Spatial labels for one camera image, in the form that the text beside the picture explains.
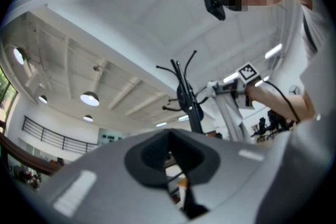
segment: window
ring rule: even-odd
[[[2,69],[0,69],[0,121],[6,122],[8,113],[15,99],[17,91],[10,84]]]

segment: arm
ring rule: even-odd
[[[273,111],[282,115],[285,118],[296,121],[294,114],[292,113],[287,102],[279,94],[274,94],[266,89],[255,87],[254,85],[248,85],[246,88],[246,94],[255,101],[258,101],[265,106],[268,106]],[[290,95],[286,96],[288,101],[293,106],[300,120],[311,119],[314,114],[314,107],[310,101],[310,98],[305,92],[303,96]]]

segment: ceiling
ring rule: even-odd
[[[188,68],[194,90],[224,79],[248,61],[263,77],[272,76],[281,61],[266,60],[265,53],[279,43],[286,52],[302,18],[293,0],[225,12],[226,20],[220,22],[203,0],[63,0],[13,21],[6,42],[27,48],[31,64],[41,65],[43,91],[58,97],[50,102],[58,110],[68,110],[69,102],[80,102],[84,91],[94,89],[101,113],[152,126],[183,115],[162,111],[175,95],[177,81],[156,65],[169,67],[173,58],[184,66],[197,50]],[[26,73],[16,69],[16,74],[26,83]],[[203,109],[211,117],[209,103]],[[81,109],[73,113],[81,115]]]

